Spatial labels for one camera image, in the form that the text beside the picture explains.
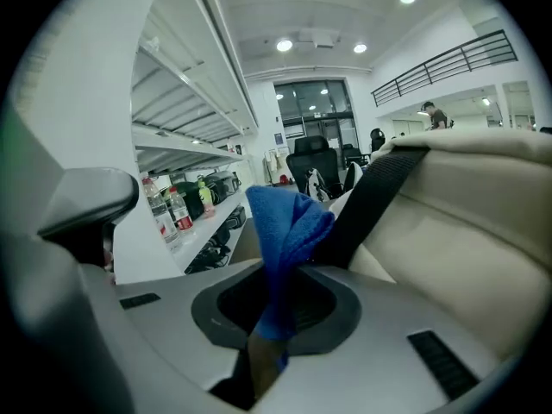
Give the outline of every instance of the water bottle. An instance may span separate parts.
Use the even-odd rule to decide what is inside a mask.
[[[191,229],[190,213],[184,199],[179,195],[175,186],[169,188],[169,203],[171,204],[172,214],[180,231]]]
[[[169,209],[166,207],[165,200],[150,178],[144,178],[141,183],[144,186],[144,192],[146,192],[149,207],[154,213],[157,229],[165,239],[165,242],[170,249],[177,248],[180,242],[180,235],[179,231],[174,226],[173,219],[171,218]]]

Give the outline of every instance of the plastic bottle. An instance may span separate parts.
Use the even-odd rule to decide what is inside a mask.
[[[169,202],[171,204],[172,213],[176,220],[176,225],[180,231],[187,231],[191,229],[193,223],[191,222],[190,213],[184,199],[179,195],[176,187],[173,185],[169,188]]]
[[[144,178],[141,183],[144,186],[144,192],[146,192],[149,207],[154,213],[155,222],[157,223],[159,232],[165,239],[165,242],[170,249],[177,248],[180,242],[180,234],[174,226],[173,219],[171,218],[169,209],[166,207],[165,200],[150,178]]]
[[[215,206],[213,205],[213,197],[210,194],[208,187],[205,187],[205,181],[200,179],[198,181],[199,186],[199,197],[201,202],[204,204],[205,217],[211,217],[215,215]]]

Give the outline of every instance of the cream leather seat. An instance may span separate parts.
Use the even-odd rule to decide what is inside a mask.
[[[373,157],[394,146],[430,151],[350,270],[417,289],[499,358],[515,354],[550,298],[552,136],[447,129],[393,140]],[[339,215],[347,198],[331,210]]]

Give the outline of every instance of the cup holder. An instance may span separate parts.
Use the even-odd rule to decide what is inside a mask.
[[[290,281],[297,334],[288,342],[289,355],[328,353],[356,328],[361,318],[358,298],[313,266],[296,268]],[[267,297],[267,276],[259,263],[200,292],[191,314],[213,344],[244,349]]]

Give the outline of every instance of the man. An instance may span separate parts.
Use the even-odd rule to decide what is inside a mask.
[[[431,118],[431,130],[446,129],[448,118],[437,109],[431,101],[427,101],[422,106],[422,112],[426,112]]]

